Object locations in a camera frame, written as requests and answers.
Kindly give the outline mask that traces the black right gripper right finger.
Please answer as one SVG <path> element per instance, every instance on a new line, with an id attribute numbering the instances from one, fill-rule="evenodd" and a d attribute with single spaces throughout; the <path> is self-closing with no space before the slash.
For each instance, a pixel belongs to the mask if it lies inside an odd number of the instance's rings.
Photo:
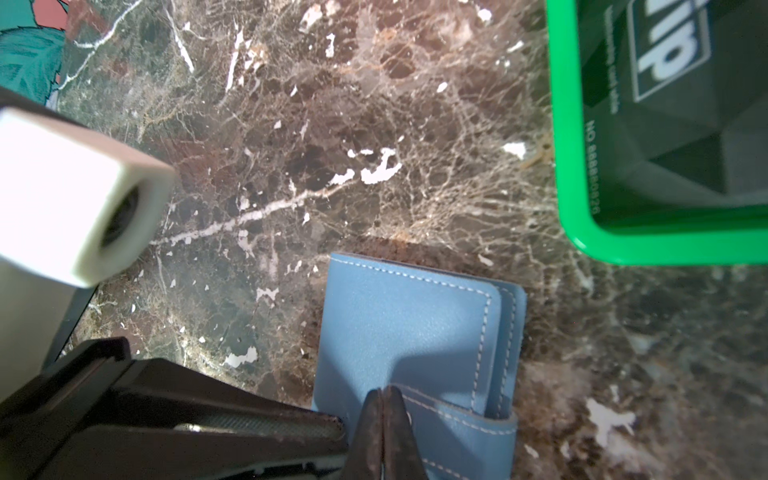
<path id="1" fill-rule="evenodd" d="M 383 478 L 427 480 L 401 391 L 395 386 L 386 387 L 383 401 Z"/>

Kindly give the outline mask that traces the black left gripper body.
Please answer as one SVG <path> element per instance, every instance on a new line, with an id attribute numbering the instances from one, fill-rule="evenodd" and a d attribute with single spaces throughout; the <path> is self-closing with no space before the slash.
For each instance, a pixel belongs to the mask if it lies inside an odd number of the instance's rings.
<path id="1" fill-rule="evenodd" d="M 136 360 L 127 339 L 90 340 L 1 405 L 5 479 L 321 479 L 347 439 L 216 433 L 128 418 L 119 379 Z"/>

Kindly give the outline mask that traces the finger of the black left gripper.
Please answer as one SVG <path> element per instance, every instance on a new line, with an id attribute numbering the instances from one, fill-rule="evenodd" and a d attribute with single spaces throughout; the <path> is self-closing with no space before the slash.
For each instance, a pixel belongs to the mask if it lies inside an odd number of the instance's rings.
<path id="1" fill-rule="evenodd" d="M 260 397 L 164 359 L 132 363 L 119 379 L 119 405 L 126 417 L 146 424 L 346 441 L 333 415 Z"/>

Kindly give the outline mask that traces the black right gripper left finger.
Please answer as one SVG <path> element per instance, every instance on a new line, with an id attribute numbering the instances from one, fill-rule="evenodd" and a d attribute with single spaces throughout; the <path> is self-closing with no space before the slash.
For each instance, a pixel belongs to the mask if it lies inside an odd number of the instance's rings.
<path id="1" fill-rule="evenodd" d="M 374 389 L 365 398 L 340 479 L 380 480 L 382 457 L 383 395 L 380 389 Z"/>

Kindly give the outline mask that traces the blue leather card holder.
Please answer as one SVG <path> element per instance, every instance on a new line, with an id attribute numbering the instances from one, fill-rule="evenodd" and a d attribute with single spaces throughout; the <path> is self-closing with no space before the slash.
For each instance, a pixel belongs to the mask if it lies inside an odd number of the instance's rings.
<path id="1" fill-rule="evenodd" d="M 349 433 L 369 391 L 398 388 L 432 479 L 507 479 L 527 296 L 518 285 L 335 253 L 313 388 Z"/>

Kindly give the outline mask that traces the green plastic card tray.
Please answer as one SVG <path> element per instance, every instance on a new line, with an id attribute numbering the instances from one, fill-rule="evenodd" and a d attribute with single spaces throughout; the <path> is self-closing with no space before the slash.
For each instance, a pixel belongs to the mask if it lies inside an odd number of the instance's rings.
<path id="1" fill-rule="evenodd" d="M 546 5 L 559 219 L 588 256 L 618 265 L 760 265 L 767 260 L 767 202 L 687 210 L 604 225 L 590 213 L 577 3 Z"/>

